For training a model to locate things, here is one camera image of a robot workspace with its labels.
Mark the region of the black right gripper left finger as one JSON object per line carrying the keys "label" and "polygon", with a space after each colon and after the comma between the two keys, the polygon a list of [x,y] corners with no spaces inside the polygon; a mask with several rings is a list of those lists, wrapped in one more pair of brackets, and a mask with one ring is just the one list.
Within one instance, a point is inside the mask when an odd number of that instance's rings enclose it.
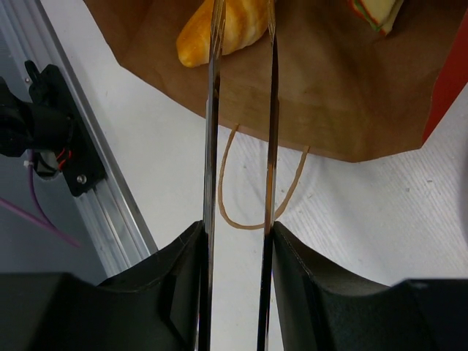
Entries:
{"label": "black right gripper left finger", "polygon": [[70,273],[1,276],[3,350],[193,350],[202,224],[92,285]]}

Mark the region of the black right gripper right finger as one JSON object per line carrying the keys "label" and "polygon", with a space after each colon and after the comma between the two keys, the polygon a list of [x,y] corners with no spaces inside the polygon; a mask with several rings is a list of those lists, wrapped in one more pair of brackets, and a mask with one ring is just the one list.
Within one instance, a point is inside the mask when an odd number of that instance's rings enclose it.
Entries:
{"label": "black right gripper right finger", "polygon": [[285,350],[466,350],[467,280],[363,278],[273,226]]}

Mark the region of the red paper bag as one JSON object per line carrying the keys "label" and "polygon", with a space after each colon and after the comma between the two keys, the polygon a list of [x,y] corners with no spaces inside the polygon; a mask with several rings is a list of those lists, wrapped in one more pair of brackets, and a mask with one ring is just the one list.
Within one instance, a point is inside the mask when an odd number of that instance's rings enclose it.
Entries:
{"label": "red paper bag", "polygon": [[[117,62],[203,116],[211,1],[88,1]],[[467,84],[467,3],[278,1],[279,142],[345,162],[420,148]]]}

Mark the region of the metal tongs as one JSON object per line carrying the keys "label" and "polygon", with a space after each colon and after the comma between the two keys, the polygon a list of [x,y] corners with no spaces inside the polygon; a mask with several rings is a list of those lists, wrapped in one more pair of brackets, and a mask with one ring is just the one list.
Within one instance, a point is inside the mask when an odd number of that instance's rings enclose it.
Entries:
{"label": "metal tongs", "polygon": [[[260,306],[257,325],[257,349],[268,349],[270,325],[271,280],[273,262],[273,224],[275,220],[276,166],[279,134],[279,62],[276,38],[275,3],[268,1],[268,30],[271,42],[271,94],[268,138],[268,169],[265,193],[263,259],[260,284]],[[214,233],[216,199],[216,161],[219,126],[220,58],[226,17],[224,1],[215,1],[211,18],[208,65],[208,99],[205,114],[205,164],[203,190],[203,258],[200,269],[198,320],[199,350],[211,348],[211,312],[214,271]]]}

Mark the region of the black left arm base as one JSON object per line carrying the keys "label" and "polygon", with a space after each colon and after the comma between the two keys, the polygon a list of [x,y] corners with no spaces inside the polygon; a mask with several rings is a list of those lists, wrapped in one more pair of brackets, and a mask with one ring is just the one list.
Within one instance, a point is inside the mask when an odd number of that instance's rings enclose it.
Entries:
{"label": "black left arm base", "polygon": [[1,79],[1,154],[54,153],[71,194],[79,197],[105,178],[104,165],[59,68],[49,64],[39,71],[31,60],[25,68],[32,81],[30,102],[18,99]]}

